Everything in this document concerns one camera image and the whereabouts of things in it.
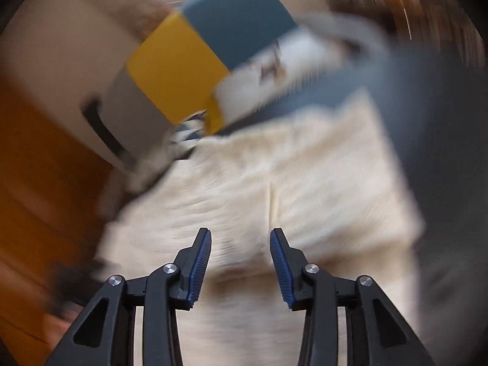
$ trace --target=wooden furniture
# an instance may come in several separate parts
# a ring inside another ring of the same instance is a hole
[[[0,337],[19,366],[41,366],[49,353],[42,318],[53,265],[93,256],[104,223],[96,204],[111,165],[4,77],[0,155]]]

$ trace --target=white towel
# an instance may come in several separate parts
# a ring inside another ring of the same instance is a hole
[[[200,300],[177,313],[185,366],[297,363],[304,314],[282,301],[274,227],[333,275],[373,276],[417,328],[411,246],[423,224],[365,91],[336,112],[316,107],[202,139],[126,207],[99,253],[126,278],[144,276],[191,246],[200,227],[212,232],[212,253]],[[140,341],[139,331],[135,364]]]

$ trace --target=blue fabric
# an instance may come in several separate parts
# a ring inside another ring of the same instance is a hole
[[[191,0],[183,14],[229,70],[297,26],[279,0]]]

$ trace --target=metal screw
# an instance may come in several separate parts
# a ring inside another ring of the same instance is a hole
[[[163,265],[163,271],[167,274],[172,274],[177,269],[178,267],[173,263]]]
[[[120,275],[112,275],[108,279],[108,283],[112,286],[117,286],[121,282],[122,282],[122,277]]]
[[[311,274],[316,274],[319,272],[319,266],[316,264],[307,264],[305,266],[305,271]]]
[[[371,286],[373,282],[373,278],[369,277],[368,275],[363,275],[362,277],[359,277],[359,283],[363,286]]]

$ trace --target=black bracket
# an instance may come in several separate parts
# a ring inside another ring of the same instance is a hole
[[[211,233],[201,228],[190,248],[147,277],[111,276],[84,307],[56,346],[46,366],[132,366],[136,307],[144,307],[145,366],[182,366],[176,309],[198,300],[211,250]]]
[[[306,310],[299,366],[337,366],[337,307],[346,310],[348,366],[434,366],[373,278],[337,278],[309,264],[280,228],[271,232],[270,244],[283,299],[293,311]]]

